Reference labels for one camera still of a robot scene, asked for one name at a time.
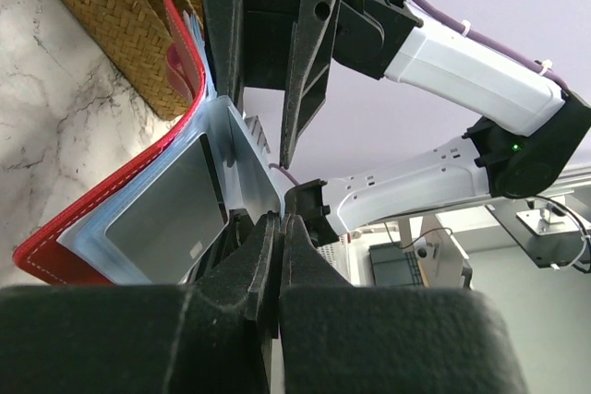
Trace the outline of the red card holder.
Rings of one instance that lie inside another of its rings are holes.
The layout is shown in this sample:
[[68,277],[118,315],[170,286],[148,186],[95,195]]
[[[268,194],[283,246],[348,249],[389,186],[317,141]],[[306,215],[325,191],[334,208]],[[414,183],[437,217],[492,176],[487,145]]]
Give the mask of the red card holder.
[[244,210],[282,213],[265,138],[213,84],[198,20],[163,2],[181,119],[20,245],[15,265],[49,284],[178,283]]

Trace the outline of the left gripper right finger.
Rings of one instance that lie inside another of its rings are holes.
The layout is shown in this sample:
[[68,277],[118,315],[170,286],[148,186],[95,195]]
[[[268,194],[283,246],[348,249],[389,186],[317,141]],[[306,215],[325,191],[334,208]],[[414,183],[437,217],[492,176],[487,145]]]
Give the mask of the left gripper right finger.
[[279,324],[288,393],[525,393],[501,315],[466,289],[356,287],[317,185],[285,196]]

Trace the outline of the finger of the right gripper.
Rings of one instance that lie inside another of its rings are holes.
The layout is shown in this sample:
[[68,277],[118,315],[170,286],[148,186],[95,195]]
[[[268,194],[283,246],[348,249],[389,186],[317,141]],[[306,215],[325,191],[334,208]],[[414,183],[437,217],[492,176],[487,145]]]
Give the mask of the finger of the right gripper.
[[243,0],[203,0],[203,8],[216,89],[241,106]]
[[288,169],[302,133],[326,100],[340,0],[300,0],[283,100],[280,165]]

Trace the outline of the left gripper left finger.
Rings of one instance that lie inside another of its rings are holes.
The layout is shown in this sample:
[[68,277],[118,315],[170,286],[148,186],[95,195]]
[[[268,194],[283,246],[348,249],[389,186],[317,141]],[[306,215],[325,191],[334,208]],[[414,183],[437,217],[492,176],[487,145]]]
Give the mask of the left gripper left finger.
[[1,292],[5,393],[266,393],[280,219],[196,282]]

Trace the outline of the grey credit card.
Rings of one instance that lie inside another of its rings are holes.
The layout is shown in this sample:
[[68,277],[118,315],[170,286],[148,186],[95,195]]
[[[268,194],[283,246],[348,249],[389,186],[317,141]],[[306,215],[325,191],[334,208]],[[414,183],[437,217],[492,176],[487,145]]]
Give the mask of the grey credit card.
[[117,284],[177,284],[227,223],[208,136],[200,134],[105,229]]

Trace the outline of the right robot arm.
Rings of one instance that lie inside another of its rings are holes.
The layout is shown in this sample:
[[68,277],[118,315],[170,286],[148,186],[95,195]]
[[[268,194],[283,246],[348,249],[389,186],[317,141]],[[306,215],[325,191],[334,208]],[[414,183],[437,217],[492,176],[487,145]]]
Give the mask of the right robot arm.
[[527,62],[426,0],[203,0],[217,90],[283,92],[279,161],[326,98],[337,62],[477,113],[450,142],[392,168],[288,190],[321,244],[389,216],[472,197],[538,197],[590,127],[589,106],[549,67]]

